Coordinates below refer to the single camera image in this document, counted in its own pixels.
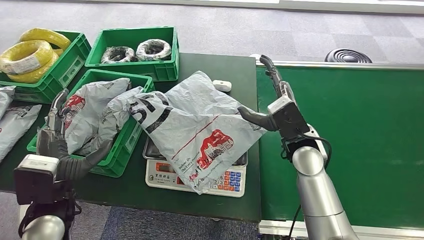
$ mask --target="wire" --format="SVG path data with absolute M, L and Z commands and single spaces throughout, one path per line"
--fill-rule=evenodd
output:
M 331 159 L 332 153 L 333 153 L 333 150 L 332 150 L 332 147 L 331 147 L 330 142 L 327 139 L 322 138 L 322 137 L 316 137 L 316 136 L 306 135 L 303 132 L 301 132 L 300 130 L 299 130 L 299 135 L 302 136 L 302 137 L 304 137 L 304 138 L 306 138 L 306 139 L 318 140 L 318 141 L 324 142 L 327 145 L 328 156 L 327 156 L 327 161 L 324 164 L 324 169 L 327 169 L 327 167 L 328 167 L 328 165 L 330 163 L 330 159 Z M 288 233 L 288 236 L 287 236 L 287 239 L 288 240 L 290 240 L 292 238 L 293 228 L 295 227 L 295 222 L 296 222 L 296 219 L 298 218 L 298 215 L 299 215 L 299 212 L 300 212 L 301 208 L 302 208 L 302 206 L 299 204 L 299 207 L 297 207 L 296 213 L 294 214 L 293 222 L 291 223 L 290 232 Z
M 296 219 L 298 218 L 300 211 L 301 211 L 301 205 L 299 204 L 299 206 L 297 207 L 296 213 L 294 214 L 293 222 L 291 223 L 290 232 L 288 233 L 288 236 L 287 236 L 288 240 L 292 238 L 293 228 L 295 227 L 295 222 L 296 222 Z

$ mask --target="green plastic crate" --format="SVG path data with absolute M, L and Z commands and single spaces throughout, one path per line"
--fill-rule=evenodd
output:
M 98 81 L 113 81 L 118 78 L 129 78 L 133 88 L 142 86 L 144 88 L 143 92 L 145 93 L 155 90 L 153 80 L 149 76 L 90 69 L 81 77 L 81 80 L 69 93 L 68 98 L 84 84 Z M 90 172 L 112 178 L 119 178 L 122 176 L 142 131 L 142 126 L 130 116 L 128 121 L 123 125 L 122 130 L 118 133 L 109 154 Z M 32 138 L 26 149 L 35 153 L 37 150 L 36 142 L 37 135 Z M 71 157 L 75 159 L 83 158 L 78 155 L 71 155 Z
M 149 39 L 161 39 L 171 45 L 171 59 L 166 61 L 100 63 L 106 47 L 126 46 L 137 51 L 140 43 Z M 113 28 L 105 29 L 97 37 L 85 66 L 91 69 L 101 69 L 121 73 L 146 75 L 153 81 L 176 81 L 180 63 L 180 47 L 177 30 L 172 26 L 144 28 Z
M 16 86 L 15 100 L 50 104 L 84 66 L 92 49 L 86 36 L 75 31 L 56 32 L 67 37 L 71 44 L 37 83 L 14 82 L 6 74 L 0 73 L 0 88 Z

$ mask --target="white plastic bag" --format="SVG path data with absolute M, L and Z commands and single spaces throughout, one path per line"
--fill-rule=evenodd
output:
M 0 119 L 0 162 L 36 121 L 41 105 L 10 107 Z
M 65 103 L 70 112 L 65 117 L 65 140 L 68 153 L 81 148 L 98 131 L 100 115 L 106 105 L 125 92 L 129 78 L 97 81 L 83 85 Z
M 242 119 L 234 98 L 198 71 L 166 94 L 128 99 L 141 124 L 185 185 L 198 194 L 237 161 L 266 130 Z
M 143 87 L 138 86 L 112 99 L 101 113 L 98 133 L 77 151 L 77 154 L 87 156 L 97 150 L 104 141 L 113 139 L 130 118 L 127 99 L 142 92 Z
M 9 104 L 13 100 L 15 88 L 16 86 L 0 87 L 0 119 L 2 119 L 3 114 L 5 114 L 6 109 L 8 109 Z

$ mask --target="dark green table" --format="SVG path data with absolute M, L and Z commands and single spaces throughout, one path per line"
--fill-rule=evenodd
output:
M 231 81 L 230 95 L 251 109 L 257 109 L 255 60 L 250 57 L 181 53 L 179 80 L 201 70 L 213 80 Z M 176 82 L 155 82 L 159 91 L 167 91 Z M 44 124 L 49 106 L 44 106 L 38 120 L 15 145 L 0 164 L 0 190 L 13 191 L 13 169 L 28 153 L 26 146 Z M 148 187 L 145 182 L 146 160 L 142 156 L 147 135 L 143 133 L 132 153 L 124 174 L 119 178 L 88 174 L 76 183 L 78 198 L 100 205 L 123 206 L 187 215 L 236 219 L 251 222 L 261 220 L 261 188 L 259 175 L 259 144 L 248 151 L 246 189 L 240 198 L 197 195 L 192 192 Z
M 274 101 L 256 69 L 258 108 Z M 333 149 L 327 172 L 352 225 L 424 229 L 424 68 L 281 64 L 300 111 Z M 296 171 L 280 136 L 259 141 L 262 219 L 292 220 Z
M 203 70 L 213 79 L 232 81 L 231 95 L 253 109 L 257 103 L 265 113 L 275 94 L 264 69 L 255 72 L 254 67 L 254 60 L 247 57 L 181 54 L 180 78 Z M 350 222 L 423 230 L 424 69 L 283 64 L 279 70 L 290 82 L 306 120 L 332 143 L 328 174 Z M 256 76 L 257 93 L 251 82 Z M 171 86 L 156 85 L 162 91 Z M 34 126 L 43 121 L 38 119 Z M 27 153 L 35 132 L 32 127 L 0 163 L 1 191 L 13 191 L 12 169 Z M 198 216 L 292 220 L 299 204 L 296 172 L 280 158 L 277 133 L 269 132 L 259 141 L 260 180 L 258 145 L 249 151 L 248 189 L 240 199 L 147 187 L 141 157 L 145 140 L 142 135 L 121 178 L 89 174 L 77 184 L 79 197 L 103 205 Z

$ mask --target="label on coil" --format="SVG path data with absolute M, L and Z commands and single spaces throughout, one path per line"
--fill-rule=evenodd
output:
M 35 55 L 25 57 L 24 59 L 15 61 L 12 64 L 8 63 L 4 65 L 4 69 L 7 70 L 11 75 L 19 75 L 27 72 L 32 72 L 40 67 L 40 61 Z

